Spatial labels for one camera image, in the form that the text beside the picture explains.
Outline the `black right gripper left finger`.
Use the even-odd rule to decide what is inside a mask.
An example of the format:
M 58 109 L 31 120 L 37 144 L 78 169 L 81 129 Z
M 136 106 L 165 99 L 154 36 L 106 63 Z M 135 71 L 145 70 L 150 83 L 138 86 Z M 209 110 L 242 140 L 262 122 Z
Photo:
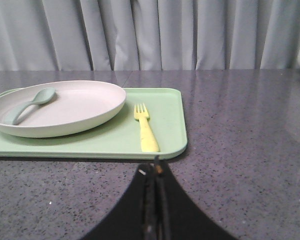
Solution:
M 115 207 L 83 240 L 154 240 L 155 179 L 150 164 L 140 164 Z

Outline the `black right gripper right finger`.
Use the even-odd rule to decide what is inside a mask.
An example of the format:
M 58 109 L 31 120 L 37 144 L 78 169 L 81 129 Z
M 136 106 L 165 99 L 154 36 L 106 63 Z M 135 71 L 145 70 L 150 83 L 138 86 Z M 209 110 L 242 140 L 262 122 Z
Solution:
M 164 160 L 154 157 L 154 186 L 160 240 L 234 240 L 189 198 Z

